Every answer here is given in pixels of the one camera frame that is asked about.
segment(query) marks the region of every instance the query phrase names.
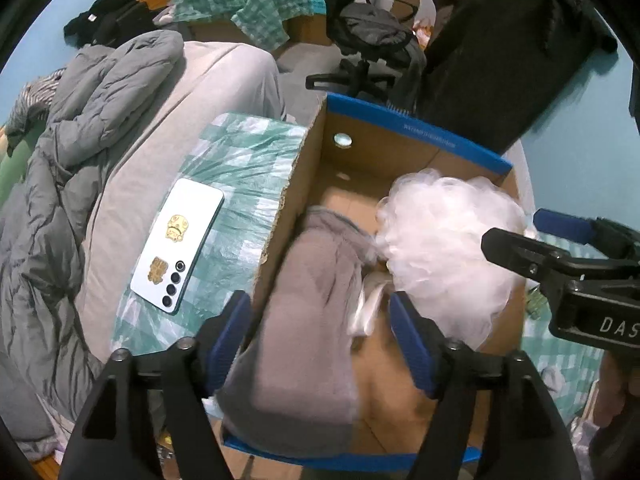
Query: gray blanket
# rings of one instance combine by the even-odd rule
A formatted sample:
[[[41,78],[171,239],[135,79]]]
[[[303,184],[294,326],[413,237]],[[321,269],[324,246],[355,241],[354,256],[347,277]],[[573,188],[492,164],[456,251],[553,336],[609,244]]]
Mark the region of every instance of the gray blanket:
[[[224,424],[258,449],[289,457],[347,452],[358,416],[348,315],[371,238],[349,219],[309,208],[282,263],[260,329],[217,399]]]
[[[182,49],[180,34],[155,31],[116,50],[81,50],[60,80],[25,182],[0,212],[0,416],[30,458],[47,451],[52,433],[36,396],[76,420],[102,368],[74,307],[80,244],[132,127]]]

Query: mattress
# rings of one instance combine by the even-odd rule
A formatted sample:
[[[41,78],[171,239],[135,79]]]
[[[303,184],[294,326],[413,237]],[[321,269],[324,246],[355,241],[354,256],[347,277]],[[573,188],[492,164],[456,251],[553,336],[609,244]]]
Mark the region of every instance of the mattress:
[[[108,177],[83,243],[84,283],[76,307],[89,350],[101,361],[120,297],[185,156],[220,114],[286,117],[273,57],[236,43],[187,42],[184,60],[140,121],[135,142]]]

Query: white fabric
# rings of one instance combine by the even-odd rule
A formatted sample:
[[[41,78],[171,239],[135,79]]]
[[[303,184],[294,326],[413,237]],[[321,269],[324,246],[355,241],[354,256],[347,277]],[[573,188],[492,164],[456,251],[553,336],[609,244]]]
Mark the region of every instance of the white fabric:
[[[89,350],[101,361],[120,297],[153,219],[202,130],[225,112],[286,118],[278,69],[268,52],[236,43],[187,42],[140,136],[122,147],[95,205],[83,244],[84,283],[76,298]]]
[[[376,243],[396,290],[446,337],[479,348],[518,279],[486,260],[482,236],[494,227],[523,232],[522,208],[484,177],[465,182],[423,170],[394,182],[378,222]]]
[[[516,140],[503,155],[511,164],[516,174],[516,184],[518,186],[518,195],[520,205],[526,214],[536,212],[536,203],[533,197],[533,186],[531,184],[531,176],[529,174],[529,165],[524,155],[524,148],[520,139]]]

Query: blue gripper pad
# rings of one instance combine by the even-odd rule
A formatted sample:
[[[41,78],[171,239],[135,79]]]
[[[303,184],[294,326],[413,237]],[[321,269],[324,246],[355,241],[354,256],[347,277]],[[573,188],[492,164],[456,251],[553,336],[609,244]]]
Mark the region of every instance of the blue gripper pad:
[[[582,245],[590,244],[595,236],[590,220],[549,209],[538,209],[533,215],[533,225],[538,231]]]
[[[442,385],[438,378],[442,371],[441,344],[444,336],[436,324],[423,318],[404,292],[391,295],[389,303],[391,330],[409,367],[416,388],[430,399],[437,399]]]
[[[198,332],[198,357],[203,363],[205,388],[212,396],[225,383],[252,319],[251,300],[236,290],[219,316],[207,319]]]

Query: chair base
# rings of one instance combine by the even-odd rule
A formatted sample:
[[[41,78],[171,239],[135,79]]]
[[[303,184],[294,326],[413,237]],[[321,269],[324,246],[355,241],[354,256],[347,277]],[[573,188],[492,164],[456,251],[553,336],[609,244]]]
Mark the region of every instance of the chair base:
[[[376,99],[386,103],[388,90],[393,87],[396,76],[393,74],[369,74],[370,63],[364,59],[354,65],[348,59],[340,60],[340,72],[333,74],[314,74],[306,78],[307,90],[321,90],[317,83],[333,83],[347,87],[349,97],[357,97],[360,92],[365,92]],[[386,90],[376,83],[386,83]]]

